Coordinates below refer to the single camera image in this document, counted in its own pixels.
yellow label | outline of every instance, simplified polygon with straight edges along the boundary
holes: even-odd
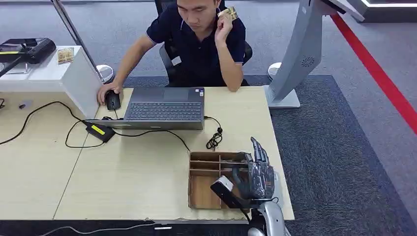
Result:
[[[18,54],[19,52],[0,52],[0,55]]]
[[[92,126],[92,128],[93,128],[95,131],[97,131],[99,134],[101,134],[101,135],[104,135],[104,134],[105,134],[103,130],[99,129],[99,128],[98,128],[97,126],[95,126],[95,125],[93,125],[93,126]]]

computer mouse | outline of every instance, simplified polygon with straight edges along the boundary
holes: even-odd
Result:
[[[120,108],[120,96],[119,94],[115,94],[113,90],[109,90],[106,93],[104,101],[106,102],[107,109],[109,111],[113,111]]]

office chair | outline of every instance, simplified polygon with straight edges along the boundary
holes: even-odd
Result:
[[[156,10],[158,15],[168,8],[168,6],[174,3],[176,0],[155,0]],[[225,8],[225,0],[220,2],[220,8]],[[164,44],[159,49],[159,54],[161,55],[162,61],[167,70],[169,82],[172,82],[176,74],[176,66],[172,64],[172,59],[178,57],[177,49],[175,48],[174,42],[172,39],[169,39],[164,42]],[[243,65],[252,57],[252,48],[250,45],[245,42],[245,56],[243,57]]]

laptop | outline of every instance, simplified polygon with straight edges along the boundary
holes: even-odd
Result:
[[[94,123],[117,129],[202,130],[204,88],[134,88],[123,120]]]

dark polo shirt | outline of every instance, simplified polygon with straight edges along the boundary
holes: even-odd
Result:
[[[245,49],[245,26],[238,18],[233,21],[226,44],[235,63],[243,63]],[[213,32],[200,42],[193,30],[178,13],[176,4],[170,5],[155,19],[147,30],[148,37],[155,43],[172,39],[178,50],[181,63],[176,65],[176,81],[187,86],[225,86]]]

